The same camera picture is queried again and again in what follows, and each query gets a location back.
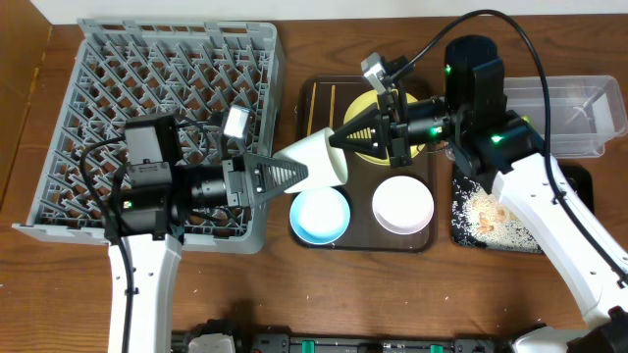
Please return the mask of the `white cup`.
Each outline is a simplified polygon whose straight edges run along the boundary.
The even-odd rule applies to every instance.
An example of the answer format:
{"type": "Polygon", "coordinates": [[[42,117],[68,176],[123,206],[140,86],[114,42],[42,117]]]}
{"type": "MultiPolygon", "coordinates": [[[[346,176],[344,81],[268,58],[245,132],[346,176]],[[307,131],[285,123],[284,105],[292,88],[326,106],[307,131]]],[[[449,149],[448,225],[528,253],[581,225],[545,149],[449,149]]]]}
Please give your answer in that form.
{"type": "Polygon", "coordinates": [[[288,188],[286,193],[344,185],[348,166],[342,149],[330,144],[334,134],[329,127],[297,141],[273,155],[274,158],[296,162],[307,167],[308,177],[288,188]]]}

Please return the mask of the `white pink bowl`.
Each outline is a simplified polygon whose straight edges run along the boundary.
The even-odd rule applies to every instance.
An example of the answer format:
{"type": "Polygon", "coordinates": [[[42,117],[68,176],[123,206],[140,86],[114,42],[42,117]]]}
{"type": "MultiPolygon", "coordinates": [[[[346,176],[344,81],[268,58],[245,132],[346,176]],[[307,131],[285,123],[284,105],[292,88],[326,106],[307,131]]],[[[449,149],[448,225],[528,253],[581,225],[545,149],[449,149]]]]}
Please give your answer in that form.
{"type": "Polygon", "coordinates": [[[372,197],[372,212],[387,231],[409,235],[423,230],[435,213],[430,189],[411,176],[392,176],[384,180],[372,197]]]}

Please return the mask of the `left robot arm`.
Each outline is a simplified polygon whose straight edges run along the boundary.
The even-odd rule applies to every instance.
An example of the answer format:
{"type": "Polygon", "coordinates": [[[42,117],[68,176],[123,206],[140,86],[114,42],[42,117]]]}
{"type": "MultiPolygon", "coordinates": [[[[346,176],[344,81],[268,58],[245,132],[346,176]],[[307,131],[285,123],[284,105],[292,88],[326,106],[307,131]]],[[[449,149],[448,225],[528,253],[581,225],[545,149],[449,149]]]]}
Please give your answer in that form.
{"type": "Polygon", "coordinates": [[[184,165],[174,112],[134,117],[129,161],[103,213],[110,242],[111,352],[167,352],[187,220],[200,209],[255,208],[305,180],[305,165],[244,153],[218,165],[184,165]]]}

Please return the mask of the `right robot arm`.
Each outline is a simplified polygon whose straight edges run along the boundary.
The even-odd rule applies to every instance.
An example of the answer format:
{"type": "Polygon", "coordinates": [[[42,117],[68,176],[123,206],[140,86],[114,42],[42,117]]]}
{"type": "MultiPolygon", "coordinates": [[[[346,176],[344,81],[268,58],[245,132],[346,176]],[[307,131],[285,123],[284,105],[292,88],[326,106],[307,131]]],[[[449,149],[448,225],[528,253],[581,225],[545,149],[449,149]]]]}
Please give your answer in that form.
{"type": "Polygon", "coordinates": [[[550,136],[506,106],[504,66],[485,36],[452,40],[445,93],[408,103],[396,81],[406,62],[362,63],[377,100],[332,135],[332,146],[405,167],[414,145],[445,142],[457,168],[480,183],[536,239],[570,289],[582,333],[541,327],[511,342],[515,352],[623,352],[627,348],[627,254],[568,183],[550,136]]]}

